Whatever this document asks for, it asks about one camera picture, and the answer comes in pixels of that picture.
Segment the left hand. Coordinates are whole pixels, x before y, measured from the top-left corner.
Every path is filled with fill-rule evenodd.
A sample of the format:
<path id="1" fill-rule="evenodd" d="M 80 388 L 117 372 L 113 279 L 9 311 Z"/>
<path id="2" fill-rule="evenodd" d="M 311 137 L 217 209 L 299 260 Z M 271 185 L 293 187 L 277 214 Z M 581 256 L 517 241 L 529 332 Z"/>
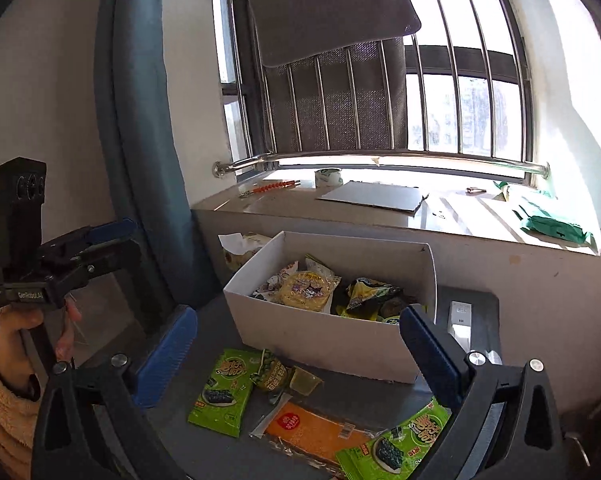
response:
<path id="1" fill-rule="evenodd" d="M 64 310 L 64 328 L 55 344 L 55 355 L 61 361 L 70 361 L 74 356 L 75 323 L 82 315 L 72 295 L 65 297 Z M 4 307 L 0 310 L 0 377 L 17 393 L 31 392 L 31 377 L 35 375 L 24 333 L 42 323 L 43 313 L 38 308 Z"/>

